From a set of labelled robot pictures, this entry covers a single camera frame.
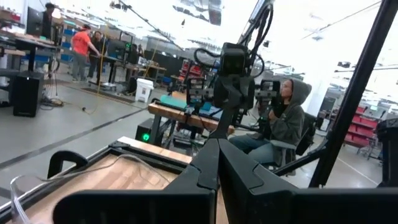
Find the white bucket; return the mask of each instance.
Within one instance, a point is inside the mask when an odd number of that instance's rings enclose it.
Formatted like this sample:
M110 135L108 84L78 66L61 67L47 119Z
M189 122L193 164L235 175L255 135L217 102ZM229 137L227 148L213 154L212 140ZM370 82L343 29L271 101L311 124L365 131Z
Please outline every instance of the white bucket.
M136 101L148 103L150 92L154 89L154 82L142 78L137 79Z

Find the concrete floor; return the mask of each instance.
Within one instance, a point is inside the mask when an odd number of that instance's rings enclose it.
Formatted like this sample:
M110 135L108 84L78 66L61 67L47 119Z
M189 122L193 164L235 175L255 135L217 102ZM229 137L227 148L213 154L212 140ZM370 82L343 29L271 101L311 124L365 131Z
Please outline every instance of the concrete floor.
M68 80L69 75L59 75ZM165 92L155 90L151 98L160 98ZM0 109L0 205L9 200L9 183L13 177L34 174L46 177L49 159L61 149L78 152L84 156L96 152L121 136L135 137L136 127L153 117L146 111L145 103L125 105L104 98L97 98L73 88L58 86L58 97L73 105L53 110L40 110L35 118L12 115L10 108ZM92 115L88 111L98 107ZM245 116L244 124L253 122ZM235 135L244 134L237 130ZM316 137L316 144L322 137ZM296 176L283 177L298 187L307 187L317 161L301 167ZM381 181L381 167L377 161L367 161L356 155L356 149L344 147L335 163L326 187L365 188L375 187Z

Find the shelving unit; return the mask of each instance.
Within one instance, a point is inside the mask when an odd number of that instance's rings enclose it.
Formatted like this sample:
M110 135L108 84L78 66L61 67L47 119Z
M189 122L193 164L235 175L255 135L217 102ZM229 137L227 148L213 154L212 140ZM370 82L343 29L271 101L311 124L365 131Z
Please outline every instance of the shelving unit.
M378 119L363 115L365 108L358 107L345 137L345 144L358 148L367 147L371 142L377 142L374 133Z

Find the computer monitor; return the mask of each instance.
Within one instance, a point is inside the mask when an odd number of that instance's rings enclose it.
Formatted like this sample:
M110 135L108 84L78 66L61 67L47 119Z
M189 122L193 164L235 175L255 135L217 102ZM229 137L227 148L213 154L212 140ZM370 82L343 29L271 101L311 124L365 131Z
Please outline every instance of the computer monitor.
M27 8L26 34L41 36L43 26L43 12L39 12L31 7Z
M110 39L108 44L108 56L124 60L126 53L126 43L121 40Z

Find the black chair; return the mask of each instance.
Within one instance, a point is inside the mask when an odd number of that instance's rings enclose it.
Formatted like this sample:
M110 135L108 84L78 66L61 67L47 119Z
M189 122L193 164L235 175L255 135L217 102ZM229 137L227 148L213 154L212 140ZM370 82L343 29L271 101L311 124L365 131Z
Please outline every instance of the black chair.
M274 147L274 152L281 153L274 153L274 161L262 165L276 169L296 160L296 155L302 156L304 152L313 144L313 137L315 135L315 120L316 117L307 113L305 114L302 138L296 146L283 141L271 140L271 144Z

